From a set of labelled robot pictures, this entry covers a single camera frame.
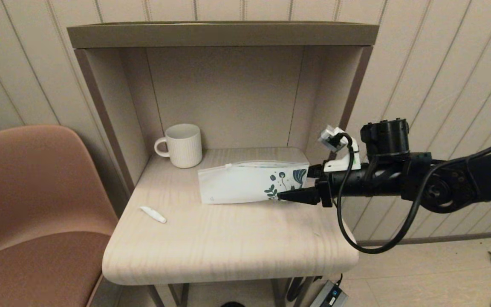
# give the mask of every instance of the ziplock bag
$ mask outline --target ziplock bag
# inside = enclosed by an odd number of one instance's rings
[[[232,204],[277,199],[278,192],[301,188],[307,162],[244,161],[198,171],[204,204]]]

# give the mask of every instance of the chair backrest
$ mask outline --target chair backrest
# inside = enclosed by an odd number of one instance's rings
[[[0,131],[0,250],[53,233],[110,235],[116,223],[75,132],[62,126]]]

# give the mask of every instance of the baseboard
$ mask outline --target baseboard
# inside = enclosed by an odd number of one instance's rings
[[[435,242],[448,242],[448,241],[464,241],[474,239],[486,239],[491,237],[489,233],[474,233],[470,235],[448,235],[446,237],[415,237],[409,239],[403,239],[399,244],[420,244],[420,243],[435,243]],[[387,240],[372,240],[372,241],[358,241],[361,246],[382,246],[387,243]]]

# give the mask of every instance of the chair seat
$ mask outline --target chair seat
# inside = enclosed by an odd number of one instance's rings
[[[66,232],[1,250],[0,306],[86,306],[108,241],[99,233]]]

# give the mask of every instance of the mug handle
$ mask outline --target mug handle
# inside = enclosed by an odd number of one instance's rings
[[[156,152],[157,155],[161,156],[161,157],[170,157],[170,153],[169,152],[163,152],[163,151],[159,151],[158,150],[158,144],[162,143],[162,142],[166,142],[166,138],[160,138],[158,140],[156,140],[156,142],[154,142],[154,152]]]

